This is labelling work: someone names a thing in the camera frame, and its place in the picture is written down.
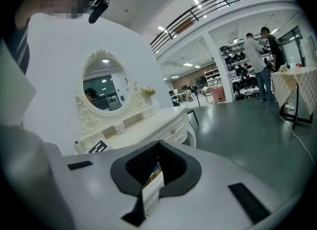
green floor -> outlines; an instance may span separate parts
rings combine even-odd
[[[299,106],[299,116],[307,118],[304,102]],[[302,144],[279,117],[278,104],[249,98],[194,110],[199,126],[193,114],[190,122],[198,149],[231,159],[284,201],[303,192],[314,167]],[[312,125],[297,123],[294,132],[317,162],[317,116]]]

metal railing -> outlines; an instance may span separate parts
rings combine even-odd
[[[232,6],[235,2],[240,2],[243,0],[203,0],[199,4],[193,6],[192,8],[185,11],[173,22],[171,22],[164,31],[162,31],[152,42],[151,47],[155,53],[161,47],[163,47],[168,41],[173,40],[175,35],[182,33],[188,27],[198,22],[202,17],[208,15],[209,13],[224,8]]]

oval mirror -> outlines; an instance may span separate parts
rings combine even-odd
[[[126,74],[113,60],[95,59],[87,65],[83,80],[88,101],[100,110],[117,110],[129,96]]]

checkered tablecloth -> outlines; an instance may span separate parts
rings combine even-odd
[[[299,92],[311,115],[317,103],[317,68],[297,67],[285,72],[271,74],[275,97],[280,107],[288,100],[299,85]]]

pink cloth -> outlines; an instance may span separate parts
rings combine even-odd
[[[219,100],[219,96],[223,101],[226,101],[226,96],[224,94],[223,86],[217,87],[217,88],[210,88],[209,89],[212,96],[213,96],[213,102],[217,103]]]

